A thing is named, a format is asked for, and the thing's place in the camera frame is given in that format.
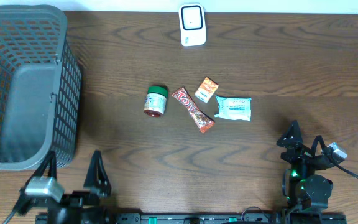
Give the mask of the green lid jar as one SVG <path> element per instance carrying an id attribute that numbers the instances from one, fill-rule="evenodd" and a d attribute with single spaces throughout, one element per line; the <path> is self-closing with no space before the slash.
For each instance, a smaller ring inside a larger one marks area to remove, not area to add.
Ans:
<path id="1" fill-rule="evenodd" d="M 168 91 L 162 86 L 150 86 L 144 103 L 144 113 L 151 117 L 162 117 L 165 114 Z"/>

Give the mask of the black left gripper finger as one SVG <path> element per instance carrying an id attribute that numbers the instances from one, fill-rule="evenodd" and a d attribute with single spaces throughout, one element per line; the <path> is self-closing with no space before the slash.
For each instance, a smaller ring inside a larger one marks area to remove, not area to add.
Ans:
<path id="1" fill-rule="evenodd" d="M 30 180 L 33 177 L 42 177 L 44 172 L 48 170 L 47 177 L 53 177 L 57 179 L 57 158 L 56 153 L 54 151 L 49 151 L 47 155 L 44 157 L 43 161 L 40 163 L 39 167 L 35 170 L 35 172 L 31 175 L 31 177 L 25 183 L 25 186 L 28 186 Z"/>
<path id="2" fill-rule="evenodd" d="M 92 155 L 83 187 L 97 196 L 111 195 L 111 184 L 99 150 L 95 150 Z"/>

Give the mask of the orange Top candy bar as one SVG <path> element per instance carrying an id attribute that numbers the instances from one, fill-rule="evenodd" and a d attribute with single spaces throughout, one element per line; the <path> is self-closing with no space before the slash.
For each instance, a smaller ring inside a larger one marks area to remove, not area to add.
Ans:
<path id="1" fill-rule="evenodd" d="M 202 133 L 205 133 L 215 125 L 215 122 L 197 107 L 196 103 L 184 87 L 174 91 L 172 96 L 188 110 L 193 121 Z"/>

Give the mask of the light blue wipes packet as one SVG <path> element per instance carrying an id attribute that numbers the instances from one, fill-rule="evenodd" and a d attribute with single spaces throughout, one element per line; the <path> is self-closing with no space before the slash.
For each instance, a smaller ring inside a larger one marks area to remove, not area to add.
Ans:
<path id="1" fill-rule="evenodd" d="M 251 98 L 234 98 L 216 95 L 218 113 L 215 118 L 251 121 Z"/>

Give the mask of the dark grey plastic basket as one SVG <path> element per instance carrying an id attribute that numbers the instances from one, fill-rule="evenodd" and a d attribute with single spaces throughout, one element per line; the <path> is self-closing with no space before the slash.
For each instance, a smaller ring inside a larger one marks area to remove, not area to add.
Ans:
<path id="1" fill-rule="evenodd" d="M 74 158 L 82 74 L 67 27 L 53 6 L 0 6 L 0 170 Z"/>

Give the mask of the orange white snack packet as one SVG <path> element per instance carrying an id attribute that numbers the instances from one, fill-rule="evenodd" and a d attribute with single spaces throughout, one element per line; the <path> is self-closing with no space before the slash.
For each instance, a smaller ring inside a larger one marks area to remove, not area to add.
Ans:
<path id="1" fill-rule="evenodd" d="M 195 91 L 195 96 L 204 103 L 208 103 L 218 88 L 219 85 L 217 83 L 206 77 Z"/>

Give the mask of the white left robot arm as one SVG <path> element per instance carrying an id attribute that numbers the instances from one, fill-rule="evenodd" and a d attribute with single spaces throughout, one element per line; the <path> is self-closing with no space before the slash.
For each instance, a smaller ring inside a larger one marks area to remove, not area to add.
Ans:
<path id="1" fill-rule="evenodd" d="M 57 157 L 50 151 L 20 189 L 12 214 L 26 215 L 32 208 L 46 208 L 40 219 L 46 223 L 109 223 L 109 214 L 100 206 L 111 195 L 111 184 L 102 155 L 94 151 L 83 187 L 85 191 L 66 194 L 57 180 Z"/>

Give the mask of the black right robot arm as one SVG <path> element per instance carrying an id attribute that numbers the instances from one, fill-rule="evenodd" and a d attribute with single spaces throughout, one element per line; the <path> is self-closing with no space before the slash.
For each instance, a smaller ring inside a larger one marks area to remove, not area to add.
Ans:
<path id="1" fill-rule="evenodd" d="M 333 183 L 317 170 L 326 170 L 333 164 L 329 160 L 331 148 L 325 145 L 321 136 L 316 136 L 312 146 L 303 144 L 298 121 L 291 122 L 288 131 L 277 141 L 284 147 L 280 157 L 291 165 L 283 175 L 282 192 L 287 197 L 288 209 L 283 212 L 286 222 L 295 214 L 310 214 L 320 217 L 328 207 Z"/>

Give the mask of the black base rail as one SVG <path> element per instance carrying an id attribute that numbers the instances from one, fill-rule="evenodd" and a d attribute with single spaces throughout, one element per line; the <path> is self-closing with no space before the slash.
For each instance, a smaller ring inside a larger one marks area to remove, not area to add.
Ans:
<path id="1" fill-rule="evenodd" d="M 347 224 L 343 214 L 300 214 L 291 213 L 289 217 L 263 213 L 246 213 L 244 215 L 141 215 L 139 213 L 121 213 L 111 216 L 110 223 L 117 224 L 219 224 L 219 223 L 289 223 L 289 224 Z"/>

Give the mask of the white barcode scanner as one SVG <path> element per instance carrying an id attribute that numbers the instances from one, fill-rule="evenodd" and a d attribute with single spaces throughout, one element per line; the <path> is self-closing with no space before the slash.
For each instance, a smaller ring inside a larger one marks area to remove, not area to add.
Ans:
<path id="1" fill-rule="evenodd" d="M 180 6 L 178 14 L 182 46 L 205 44 L 207 32 L 203 6 L 198 3 L 184 4 Z"/>

